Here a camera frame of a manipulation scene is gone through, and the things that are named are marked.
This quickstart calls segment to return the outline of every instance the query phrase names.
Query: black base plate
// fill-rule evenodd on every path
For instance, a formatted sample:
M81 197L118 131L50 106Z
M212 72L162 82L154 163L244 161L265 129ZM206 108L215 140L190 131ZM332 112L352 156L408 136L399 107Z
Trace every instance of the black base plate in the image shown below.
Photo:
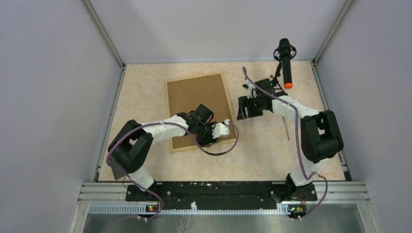
M276 209L276 195L284 184L276 182L156 182L150 190L165 202L164 209L190 209L196 202L199 210ZM305 193L306 201L317 200L314 186ZM134 185L127 187L126 201L157 201L153 195Z

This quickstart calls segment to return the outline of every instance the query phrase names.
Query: brown board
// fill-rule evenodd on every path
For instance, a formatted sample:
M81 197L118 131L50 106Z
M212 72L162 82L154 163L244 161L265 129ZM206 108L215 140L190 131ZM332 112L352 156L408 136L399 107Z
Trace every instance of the brown board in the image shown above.
M169 117L196 110L200 104L203 104L214 113L213 121L235 119L223 74L167 81L165 89ZM230 136L221 137L219 144L234 142L236 134L233 126L230 131L232 132ZM195 148L197 147L189 136L172 138L172 152Z

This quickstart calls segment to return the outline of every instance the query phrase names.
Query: orange tip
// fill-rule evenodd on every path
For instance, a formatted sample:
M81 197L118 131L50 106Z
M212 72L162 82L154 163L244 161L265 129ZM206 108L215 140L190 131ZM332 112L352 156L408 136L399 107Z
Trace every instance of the orange tip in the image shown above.
M292 83L285 83L285 89L291 89L292 87Z

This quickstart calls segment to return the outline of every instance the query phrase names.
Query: wooden frame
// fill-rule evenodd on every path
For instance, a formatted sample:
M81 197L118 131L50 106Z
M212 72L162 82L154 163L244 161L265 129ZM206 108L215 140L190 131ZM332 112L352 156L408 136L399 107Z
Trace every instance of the wooden frame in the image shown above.
M172 80L165 80L165 96L166 96L166 111L167 111L167 116L168 118L171 117L170 115L170 107L169 107L169 92L168 92L168 83L175 82L175 81L181 81L181 80L186 80L186 79L194 79L194 78L199 78L199 77L204 77L204 76L211 76L211 75L220 75L222 77L222 83L223 83L223 88L224 92L227 98L227 104L229 105L229 112L230 115L232 116L233 123L236 124L236 116L233 111L233 106L232 106L232 101L230 99L229 91L227 89L227 82L226 82L226 77L224 76L223 72L220 73L209 73L209 74L199 74L194 77L186 77L186 78L179 78L179 79L172 79ZM170 152L171 153L176 153L176 152L182 152L182 151L188 151L188 150L195 150L197 149L197 145L194 146L188 146L188 147L182 147L182 148L173 148L173 142L172 139L169 139L170 141ZM234 143L236 141L235 138L233 139L228 139L224 141L219 141L217 144L213 144L211 147L215 146L220 146L220 145L225 145L229 143Z

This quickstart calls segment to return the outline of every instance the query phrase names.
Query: gray wall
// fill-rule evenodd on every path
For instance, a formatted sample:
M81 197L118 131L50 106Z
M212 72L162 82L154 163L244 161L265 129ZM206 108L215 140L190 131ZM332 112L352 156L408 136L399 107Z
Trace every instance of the gray wall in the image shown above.
M79 0L2 1L0 232L67 232L120 69Z
M126 63L312 59L345 0L92 0Z
M319 65L354 176L388 233L411 232L411 45L412 1L360 0Z

